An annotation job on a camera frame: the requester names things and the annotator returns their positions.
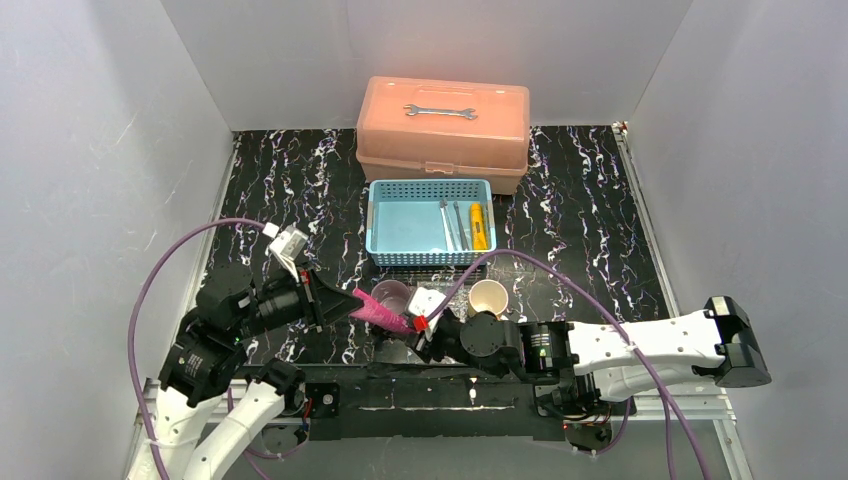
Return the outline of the light blue plastic basket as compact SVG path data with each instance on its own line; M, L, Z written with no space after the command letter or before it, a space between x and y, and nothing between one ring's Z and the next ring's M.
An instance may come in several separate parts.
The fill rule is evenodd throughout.
M447 201L455 252L446 245L439 201ZM469 266L497 246L493 192L484 179L377 180L369 186L365 248L380 267ZM460 245L453 202L460 205L469 251ZM488 249L472 248L469 209L483 206Z

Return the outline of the purple mug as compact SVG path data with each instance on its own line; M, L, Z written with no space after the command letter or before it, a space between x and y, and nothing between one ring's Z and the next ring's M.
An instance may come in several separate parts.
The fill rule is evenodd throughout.
M372 298L381 306L398 315L406 312L411 296L412 290L408 285L392 279L380 281L371 291Z

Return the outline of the yellow toothpaste tube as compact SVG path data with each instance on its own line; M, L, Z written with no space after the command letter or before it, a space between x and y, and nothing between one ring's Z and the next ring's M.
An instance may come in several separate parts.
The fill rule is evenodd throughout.
M475 251L485 251L488 249L488 240L483 206L480 203L473 203L470 206L469 215L471 222L472 248Z

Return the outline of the yellow mug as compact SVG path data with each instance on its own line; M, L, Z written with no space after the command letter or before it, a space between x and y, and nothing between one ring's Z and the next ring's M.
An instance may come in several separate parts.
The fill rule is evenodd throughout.
M473 284L467 295L466 316L489 312L500 317L509 306L506 288L496 280L484 279Z

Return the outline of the pink toothpaste tube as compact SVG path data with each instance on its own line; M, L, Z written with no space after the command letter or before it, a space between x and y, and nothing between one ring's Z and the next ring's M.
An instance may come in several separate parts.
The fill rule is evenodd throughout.
M415 332L405 317L384 307L368 293L355 288L353 290L353 296L361 300L363 305L350 314L352 318L397 334L411 334Z

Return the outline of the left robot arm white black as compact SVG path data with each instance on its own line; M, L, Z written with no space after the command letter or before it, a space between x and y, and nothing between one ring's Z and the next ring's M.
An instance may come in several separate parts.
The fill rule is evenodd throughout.
M361 309L362 299L325 284L311 268L258 283L240 263L213 269L183 317L158 380L153 439L136 453L131 479L221 479L268 422L300 407L304 372L271 359L246 375L243 397L209 433L208 419L248 360L246 342L297 321L322 327Z

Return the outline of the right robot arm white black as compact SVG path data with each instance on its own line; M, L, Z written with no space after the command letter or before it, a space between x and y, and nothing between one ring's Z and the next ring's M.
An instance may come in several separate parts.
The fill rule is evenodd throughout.
M436 311L443 298L435 292L409 301L419 334L412 350L426 362L450 358L533 385L542 416L576 417L658 383L708 378L721 388L752 388L772 380L749 315L729 296L713 296L703 309L680 317L618 327L516 323L490 312L459 321Z

